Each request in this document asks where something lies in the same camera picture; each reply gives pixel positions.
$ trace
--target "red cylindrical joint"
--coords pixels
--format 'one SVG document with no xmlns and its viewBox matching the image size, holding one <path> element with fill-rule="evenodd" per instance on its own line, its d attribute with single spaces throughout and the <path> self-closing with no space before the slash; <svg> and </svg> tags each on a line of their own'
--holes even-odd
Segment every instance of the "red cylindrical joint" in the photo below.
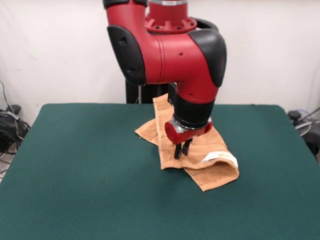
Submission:
<svg viewBox="0 0 320 240">
<path fill-rule="evenodd" d="M 194 30 L 197 21 L 188 17 L 187 0 L 149 0 L 145 27 L 151 33 L 180 34 Z"/>
</svg>

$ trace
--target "orange towel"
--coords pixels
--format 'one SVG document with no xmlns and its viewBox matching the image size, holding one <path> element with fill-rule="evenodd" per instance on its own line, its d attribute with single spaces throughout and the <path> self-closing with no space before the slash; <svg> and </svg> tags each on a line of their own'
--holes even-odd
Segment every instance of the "orange towel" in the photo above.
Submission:
<svg viewBox="0 0 320 240">
<path fill-rule="evenodd" d="M 195 137 L 188 156 L 174 158 L 175 145 L 167 138 L 165 122 L 172 118 L 174 108 L 167 102 L 168 95 L 153 99 L 155 119 L 148 121 L 135 132 L 145 140 L 158 145 L 161 169 L 184 169 L 202 191 L 228 184 L 239 177 L 237 159 L 213 127 L 205 135 Z"/>
</svg>

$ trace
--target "black cable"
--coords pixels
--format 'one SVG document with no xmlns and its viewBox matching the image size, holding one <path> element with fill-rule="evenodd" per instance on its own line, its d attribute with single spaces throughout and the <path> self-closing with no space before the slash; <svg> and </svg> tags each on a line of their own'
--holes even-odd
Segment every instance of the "black cable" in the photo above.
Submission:
<svg viewBox="0 0 320 240">
<path fill-rule="evenodd" d="M 4 161 L 4 160 L 2 160 L 2 159 L 0 159 L 0 162 L 3 162 L 4 164 L 11 164 L 10 162 L 8 162 L 8 161 Z"/>
<path fill-rule="evenodd" d="M 3 170 L 3 171 L 0 171 L 0 175 L 3 174 L 3 173 L 5 173 L 6 171 L 8 171 L 8 169 Z"/>
<path fill-rule="evenodd" d="M 318 107 L 316 110 L 314 110 L 313 112 L 311 112 L 309 115 L 305 116 L 304 118 L 299 120 L 299 123 L 301 123 L 303 120 L 306 120 L 307 118 L 311 117 L 313 114 L 317 113 L 320 111 L 320 107 Z"/>
</svg>

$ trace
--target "cable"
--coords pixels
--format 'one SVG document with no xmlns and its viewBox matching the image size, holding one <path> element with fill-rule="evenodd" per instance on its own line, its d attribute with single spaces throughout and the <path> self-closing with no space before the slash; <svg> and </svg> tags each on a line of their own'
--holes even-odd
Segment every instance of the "cable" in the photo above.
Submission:
<svg viewBox="0 0 320 240">
<path fill-rule="evenodd" d="M 8 171 L 9 168 L 7 168 L 6 170 L 0 171 L 0 175 L 4 174 L 6 171 Z"/>
<path fill-rule="evenodd" d="M 307 127 L 307 126 L 310 126 L 313 124 L 320 124 L 320 121 L 307 121 L 305 123 L 302 123 L 300 125 L 295 126 L 295 129 L 298 130 L 298 129 L 301 129 L 303 127 Z"/>
<path fill-rule="evenodd" d="M 12 144 L 15 144 L 15 149 L 18 150 L 31 127 L 26 122 L 21 120 L 19 116 L 15 115 L 14 109 L 8 103 L 5 85 L 1 80 L 0 85 L 2 85 L 2 93 L 4 98 L 0 98 L 0 100 L 4 101 L 8 106 L 6 111 L 0 110 L 0 154 L 2 152 L 5 154 L 14 155 L 15 152 L 9 152 L 9 148 L 12 146 Z"/>
<path fill-rule="evenodd" d="M 299 129 L 302 129 L 302 128 L 305 128 L 305 127 L 308 127 L 306 130 L 304 130 L 303 132 L 300 133 L 300 136 L 303 137 L 304 135 L 306 135 L 307 133 L 310 132 L 311 128 L 312 128 L 312 125 L 314 124 L 320 124 L 320 121 L 307 121 L 305 123 L 302 123 L 300 125 L 297 125 L 295 127 L 296 130 L 299 130 Z"/>
<path fill-rule="evenodd" d="M 0 162 L 2 162 L 2 163 L 4 163 L 4 164 L 8 164 L 8 165 L 10 165 L 10 164 L 11 164 L 10 162 L 8 162 L 8 161 L 4 161 L 4 160 L 2 160 L 2 159 L 0 159 Z"/>
<path fill-rule="evenodd" d="M 8 103 L 7 96 L 6 96 L 6 91 L 5 91 L 5 85 L 1 80 L 0 80 L 0 84 L 2 85 L 2 93 L 3 93 L 4 100 L 5 100 L 6 104 L 7 104 L 7 106 L 9 107 L 9 109 L 14 113 L 15 111 L 12 109 L 12 107 Z"/>
<path fill-rule="evenodd" d="M 300 113 L 304 113 L 306 115 L 310 115 L 310 112 L 305 110 L 305 109 L 301 109 L 301 108 L 298 108 L 298 109 L 294 109 L 293 111 L 297 111 L 297 112 L 300 112 Z"/>
<path fill-rule="evenodd" d="M 307 118 L 311 117 L 313 114 L 317 113 L 318 111 L 320 111 L 320 107 L 318 107 L 316 110 L 314 110 L 313 112 L 311 112 L 309 115 L 303 117 L 302 119 L 299 120 L 299 123 L 303 122 L 304 120 L 306 120 Z"/>
<path fill-rule="evenodd" d="M 306 135 L 307 133 L 310 132 L 312 125 L 308 125 L 308 128 L 306 130 L 304 130 L 303 132 L 300 133 L 300 137 L 303 137 L 304 135 Z"/>
</svg>

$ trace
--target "screw hole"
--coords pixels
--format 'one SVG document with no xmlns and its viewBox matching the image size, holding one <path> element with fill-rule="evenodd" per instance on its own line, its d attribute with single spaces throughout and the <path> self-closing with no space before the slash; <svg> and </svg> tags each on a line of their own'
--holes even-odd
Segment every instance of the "screw hole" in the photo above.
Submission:
<svg viewBox="0 0 320 240">
<path fill-rule="evenodd" d="M 134 68 L 129 68 L 129 69 L 126 70 L 126 73 L 131 75 L 131 76 L 134 75 L 135 72 L 136 72 L 136 70 Z"/>
<path fill-rule="evenodd" d="M 125 37 L 122 37 L 122 38 L 119 40 L 119 44 L 122 45 L 122 46 L 127 45 L 127 39 L 126 39 Z"/>
</svg>

